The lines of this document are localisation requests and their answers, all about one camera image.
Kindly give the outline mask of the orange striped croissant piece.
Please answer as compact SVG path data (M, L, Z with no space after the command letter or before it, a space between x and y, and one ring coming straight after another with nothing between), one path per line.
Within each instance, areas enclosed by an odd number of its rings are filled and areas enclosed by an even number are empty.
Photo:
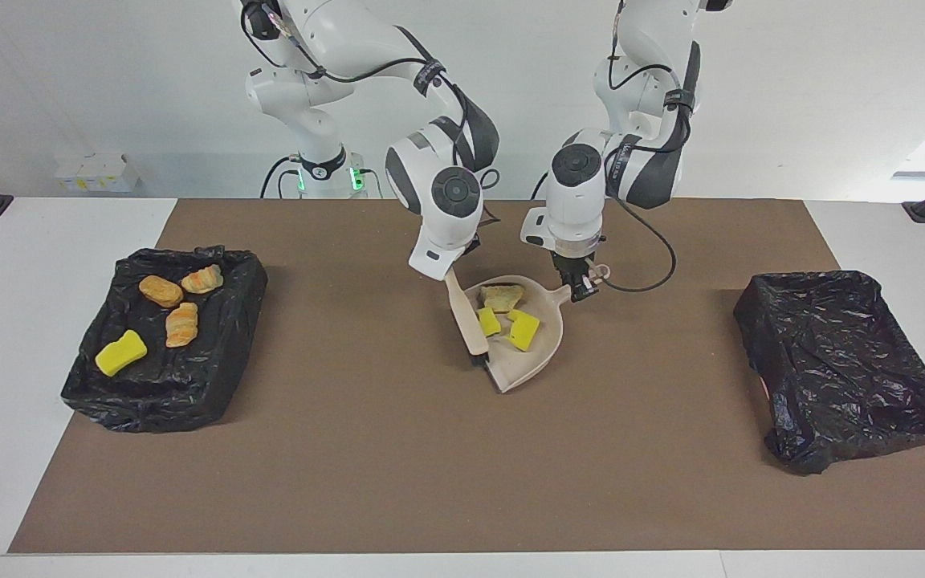
M507 314L524 300L525 288L520 284L487 284L479 288L483 308L495 314Z

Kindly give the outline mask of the beige brush black bristles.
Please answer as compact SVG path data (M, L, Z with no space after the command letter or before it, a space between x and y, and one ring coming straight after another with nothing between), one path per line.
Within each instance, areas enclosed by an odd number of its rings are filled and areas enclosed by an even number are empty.
M448 268L443 281L447 289L449 307L463 343L466 345L467 355L470 356L474 366L486 367L489 362L488 343L477 312L472 307L465 291L460 287L453 267Z

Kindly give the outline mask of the beige plastic dustpan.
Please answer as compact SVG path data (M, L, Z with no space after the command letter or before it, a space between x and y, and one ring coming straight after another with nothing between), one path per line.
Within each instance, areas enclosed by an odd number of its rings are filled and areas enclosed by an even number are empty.
M529 352L521 352L507 341L511 322L506 314L498 314L502 333L486 337L489 362L480 367L491 377L499 393L507 393L530 381L546 367L556 354L563 338L563 304L570 301L570 286L562 284L549 289L534 279L521 275L503 275L481 282L463 291L475 311L482 308L479 288L487 284L520 284L525 288L524 300L516 308L535 315L542 325L532 341Z

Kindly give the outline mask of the flaky pastry piece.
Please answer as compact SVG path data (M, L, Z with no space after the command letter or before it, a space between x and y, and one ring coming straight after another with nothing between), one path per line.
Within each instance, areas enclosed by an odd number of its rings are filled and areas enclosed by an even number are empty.
M219 289L224 284L222 268L218 264L210 264L201 270L185 275L179 285L185 293L206 294Z
M165 319L165 332L167 348L182 348L194 341L198 336L198 305L186 301L170 311Z

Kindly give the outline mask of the brown bread roll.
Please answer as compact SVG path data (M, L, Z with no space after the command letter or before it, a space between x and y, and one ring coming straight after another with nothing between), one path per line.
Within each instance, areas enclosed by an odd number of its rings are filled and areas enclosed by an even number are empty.
M184 300L184 291L181 286L170 282L158 275L147 275L138 284L139 292L147 300L156 303L159 307L179 307Z

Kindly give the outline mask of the black bag lined bin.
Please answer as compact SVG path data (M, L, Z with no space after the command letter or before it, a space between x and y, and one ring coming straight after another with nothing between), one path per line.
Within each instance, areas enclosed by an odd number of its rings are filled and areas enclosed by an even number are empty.
M733 315L787 469L925 446L925 363L861 271L753 275Z
M208 266L220 268L224 283L190 297L198 307L198 336L167 348L168 312L139 292L139 282L148 275L177 282ZM267 283L256 254L224 246L144 248L118 260L103 306L63 382L62 402L107 430L125 433L184 432L219 421L249 364ZM147 354L108 377L93 358L126 330L139 334Z

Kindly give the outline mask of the brown table mat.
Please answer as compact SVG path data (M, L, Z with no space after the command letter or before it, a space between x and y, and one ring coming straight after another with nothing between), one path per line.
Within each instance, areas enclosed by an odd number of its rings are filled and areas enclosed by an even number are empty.
M676 200L678 274L563 310L500 395L395 201L178 201L158 245L256 253L269 283L220 423L74 416L11 552L925 549L925 446L796 476L733 317L759 273L837 266L801 202Z

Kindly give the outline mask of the white cardboard box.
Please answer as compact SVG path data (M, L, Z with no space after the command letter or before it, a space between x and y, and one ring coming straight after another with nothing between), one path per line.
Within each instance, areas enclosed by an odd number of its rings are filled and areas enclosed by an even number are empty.
M133 193L142 182L123 153L55 155L55 182L66 193Z

